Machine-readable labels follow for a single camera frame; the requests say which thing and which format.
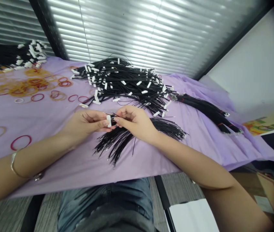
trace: gray carpet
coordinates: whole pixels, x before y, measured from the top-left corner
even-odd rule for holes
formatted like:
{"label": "gray carpet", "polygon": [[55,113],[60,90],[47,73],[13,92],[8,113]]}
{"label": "gray carpet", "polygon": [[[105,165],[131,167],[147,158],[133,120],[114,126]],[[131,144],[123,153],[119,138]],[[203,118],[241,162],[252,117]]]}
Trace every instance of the gray carpet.
{"label": "gray carpet", "polygon": [[[162,180],[171,205],[204,198],[198,185],[184,174],[163,175]],[[153,198],[154,223],[160,232],[168,232],[167,222],[157,191],[154,177],[150,177],[151,193]],[[35,232],[57,231],[57,213],[62,194],[46,194],[38,215]],[[32,197],[8,199],[0,202],[0,231],[19,232],[21,224]]]}

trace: white paper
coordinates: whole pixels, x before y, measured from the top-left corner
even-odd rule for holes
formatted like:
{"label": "white paper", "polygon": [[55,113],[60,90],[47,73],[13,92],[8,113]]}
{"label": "white paper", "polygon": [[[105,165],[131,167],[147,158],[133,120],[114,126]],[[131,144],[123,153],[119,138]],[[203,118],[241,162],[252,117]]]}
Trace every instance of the white paper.
{"label": "white paper", "polygon": [[274,214],[273,208],[267,197],[260,197],[260,196],[254,195],[254,198],[258,206],[261,208],[261,210],[263,210],[264,212]]}

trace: lap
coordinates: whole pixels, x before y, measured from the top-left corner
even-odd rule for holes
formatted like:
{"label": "lap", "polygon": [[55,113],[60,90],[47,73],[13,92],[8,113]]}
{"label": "lap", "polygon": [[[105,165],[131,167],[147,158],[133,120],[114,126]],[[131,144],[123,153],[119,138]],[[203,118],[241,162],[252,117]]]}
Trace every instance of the lap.
{"label": "lap", "polygon": [[141,178],[63,192],[58,214],[59,232],[73,231],[82,218],[89,217],[106,203],[134,210],[153,222],[150,182],[148,178]]}

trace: silver bracelet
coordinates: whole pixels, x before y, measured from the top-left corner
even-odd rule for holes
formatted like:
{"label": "silver bracelet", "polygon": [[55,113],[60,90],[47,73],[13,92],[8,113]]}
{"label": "silver bracelet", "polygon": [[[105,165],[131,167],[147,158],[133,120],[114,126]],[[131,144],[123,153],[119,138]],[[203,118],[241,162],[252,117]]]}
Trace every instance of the silver bracelet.
{"label": "silver bracelet", "polygon": [[23,176],[20,176],[14,169],[14,161],[15,161],[15,156],[16,154],[18,153],[18,151],[16,151],[15,153],[12,154],[11,156],[11,170],[13,171],[14,174],[16,174],[18,177],[21,177],[21,178],[24,178],[24,179],[35,179],[35,181],[37,180],[40,180],[42,177],[43,177],[43,173],[40,172],[38,173],[37,175],[33,176],[33,177],[23,177]]}

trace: wall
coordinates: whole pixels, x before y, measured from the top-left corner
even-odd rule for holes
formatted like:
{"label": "wall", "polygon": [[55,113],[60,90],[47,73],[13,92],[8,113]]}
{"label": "wall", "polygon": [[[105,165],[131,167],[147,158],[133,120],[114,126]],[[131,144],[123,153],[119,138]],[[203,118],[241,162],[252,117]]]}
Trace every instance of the wall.
{"label": "wall", "polygon": [[[244,121],[274,112],[274,8],[208,73]],[[209,83],[207,77],[201,82]]]}

